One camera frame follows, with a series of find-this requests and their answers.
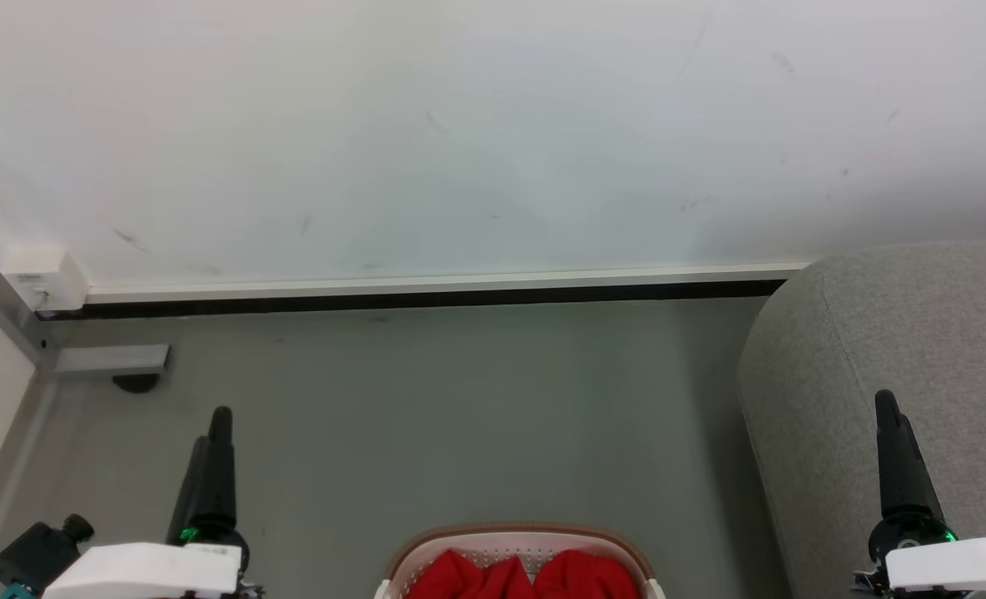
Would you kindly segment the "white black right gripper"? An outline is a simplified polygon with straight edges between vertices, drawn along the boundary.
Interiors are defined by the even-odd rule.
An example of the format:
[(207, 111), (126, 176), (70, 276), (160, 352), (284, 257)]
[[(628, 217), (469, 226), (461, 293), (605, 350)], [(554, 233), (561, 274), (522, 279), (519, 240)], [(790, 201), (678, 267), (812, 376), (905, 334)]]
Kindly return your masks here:
[(919, 509), (943, 509), (914, 425), (900, 412), (888, 389), (876, 392), (875, 416), (884, 518), (870, 532), (868, 550), (874, 567), (855, 572), (855, 592), (866, 596), (986, 596), (986, 537), (963, 539), (926, 512), (897, 512), (909, 505), (909, 496)]

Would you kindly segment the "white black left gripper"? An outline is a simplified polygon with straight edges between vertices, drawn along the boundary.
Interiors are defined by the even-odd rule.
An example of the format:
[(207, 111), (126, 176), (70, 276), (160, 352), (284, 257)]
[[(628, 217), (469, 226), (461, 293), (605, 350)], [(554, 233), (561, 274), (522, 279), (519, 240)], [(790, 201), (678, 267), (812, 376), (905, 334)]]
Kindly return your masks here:
[[(168, 542), (86, 550), (56, 577), (45, 598), (238, 598), (248, 542), (236, 530), (233, 413), (216, 407), (193, 447), (174, 505)], [(193, 498), (193, 520), (190, 516)]]

